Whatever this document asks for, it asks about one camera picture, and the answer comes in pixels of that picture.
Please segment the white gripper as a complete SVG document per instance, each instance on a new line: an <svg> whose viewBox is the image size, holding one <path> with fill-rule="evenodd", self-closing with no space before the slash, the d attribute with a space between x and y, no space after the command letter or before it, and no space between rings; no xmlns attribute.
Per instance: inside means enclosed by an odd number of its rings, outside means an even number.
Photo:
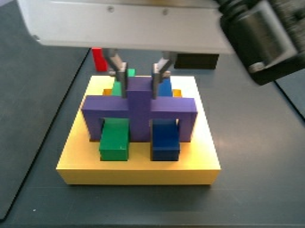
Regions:
<svg viewBox="0 0 305 228"><path fill-rule="evenodd" d="M212 0L16 0L29 35L42 45L103 48L125 98L127 63L116 49L164 51L152 64L152 98L176 53L228 53Z"/></svg>

